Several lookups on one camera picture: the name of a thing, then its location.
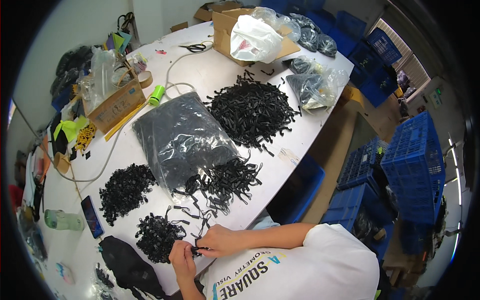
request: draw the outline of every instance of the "tape roll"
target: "tape roll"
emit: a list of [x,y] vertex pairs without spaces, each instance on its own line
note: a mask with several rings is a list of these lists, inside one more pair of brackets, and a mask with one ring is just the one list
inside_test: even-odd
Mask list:
[[150,71],[144,71],[138,74],[138,81],[142,88],[149,87],[153,83],[152,73]]

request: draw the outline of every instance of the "scissors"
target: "scissors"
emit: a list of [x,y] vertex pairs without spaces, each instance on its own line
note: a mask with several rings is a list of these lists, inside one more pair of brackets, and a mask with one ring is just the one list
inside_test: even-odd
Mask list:
[[179,46],[179,47],[187,48],[188,51],[193,52],[193,53],[202,52],[203,50],[205,50],[205,48],[207,48],[207,46],[205,46],[203,44],[194,44],[194,45]]

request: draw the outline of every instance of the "right hand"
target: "right hand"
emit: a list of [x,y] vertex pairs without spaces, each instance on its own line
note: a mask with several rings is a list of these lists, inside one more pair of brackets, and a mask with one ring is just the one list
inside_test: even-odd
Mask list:
[[222,257],[235,254],[247,248],[246,230],[230,230],[219,224],[213,225],[203,238],[197,241],[198,247],[207,247],[197,250],[206,257]]

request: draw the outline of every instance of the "phone screen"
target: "phone screen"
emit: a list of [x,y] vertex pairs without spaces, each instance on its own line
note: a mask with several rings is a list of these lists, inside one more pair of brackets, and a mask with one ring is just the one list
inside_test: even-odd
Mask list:
[[96,239],[103,234],[103,229],[96,217],[95,209],[92,205],[92,199],[87,196],[82,201],[82,209],[84,211],[85,219],[87,220],[88,227],[93,234],[93,238]]

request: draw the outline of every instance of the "green bottle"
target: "green bottle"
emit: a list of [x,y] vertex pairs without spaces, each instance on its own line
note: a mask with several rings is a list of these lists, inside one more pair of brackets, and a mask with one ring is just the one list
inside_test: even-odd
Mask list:
[[79,214],[67,214],[62,210],[45,210],[45,224],[56,230],[77,230],[84,229],[84,219]]

